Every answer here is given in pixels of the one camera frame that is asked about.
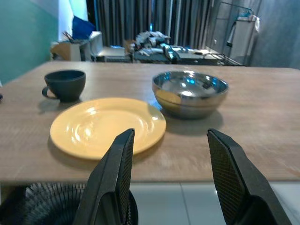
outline stainless steel bowl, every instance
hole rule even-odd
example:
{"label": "stainless steel bowl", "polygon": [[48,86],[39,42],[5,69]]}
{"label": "stainless steel bowl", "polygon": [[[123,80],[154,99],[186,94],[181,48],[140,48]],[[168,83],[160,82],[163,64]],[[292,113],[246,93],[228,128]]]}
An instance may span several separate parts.
{"label": "stainless steel bowl", "polygon": [[223,102],[228,84],[216,77],[193,71],[171,71],[152,79],[156,100],[170,114],[199,119],[210,115]]}

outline plate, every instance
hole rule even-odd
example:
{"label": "plate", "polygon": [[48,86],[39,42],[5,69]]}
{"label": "plate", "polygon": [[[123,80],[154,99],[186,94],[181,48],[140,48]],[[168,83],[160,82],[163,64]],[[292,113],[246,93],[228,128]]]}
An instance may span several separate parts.
{"label": "plate", "polygon": [[77,104],[52,123],[50,136],[62,151],[76,157],[101,159],[115,137],[135,129],[134,154],[147,150],[165,133],[162,113],[146,102],[100,98]]}

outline dark gray mug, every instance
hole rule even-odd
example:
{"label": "dark gray mug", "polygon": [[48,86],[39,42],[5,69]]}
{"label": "dark gray mug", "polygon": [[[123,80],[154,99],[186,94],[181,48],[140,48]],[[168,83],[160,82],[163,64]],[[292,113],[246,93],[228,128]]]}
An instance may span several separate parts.
{"label": "dark gray mug", "polygon": [[[85,85],[85,73],[79,70],[62,70],[47,74],[46,87],[42,94],[46,98],[59,99],[61,102],[73,102],[79,99]],[[48,89],[56,96],[47,95]]]}

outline wooden table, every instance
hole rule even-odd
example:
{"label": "wooden table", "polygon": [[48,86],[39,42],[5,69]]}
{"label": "wooden table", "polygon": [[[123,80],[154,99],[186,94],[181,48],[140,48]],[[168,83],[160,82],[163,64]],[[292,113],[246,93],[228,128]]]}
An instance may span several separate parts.
{"label": "wooden table", "polygon": [[206,131],[230,135],[269,180],[300,180],[300,71],[289,68],[49,62],[8,83],[0,92],[0,183],[86,181],[94,161],[69,156],[49,137],[55,117],[71,104],[42,96],[44,75],[61,69],[86,72],[82,100],[137,98],[157,105],[151,78],[167,70],[194,70],[223,78],[229,94],[204,120],[166,116],[164,138],[134,159],[133,181],[211,181]]}

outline white tile floor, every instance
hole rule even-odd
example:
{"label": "white tile floor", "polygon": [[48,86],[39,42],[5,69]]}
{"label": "white tile floor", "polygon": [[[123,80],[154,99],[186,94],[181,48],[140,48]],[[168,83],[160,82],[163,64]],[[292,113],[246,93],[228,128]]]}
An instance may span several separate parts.
{"label": "white tile floor", "polygon": [[[300,182],[271,183],[293,225],[300,225]],[[139,225],[225,225],[213,183],[133,183]]]}

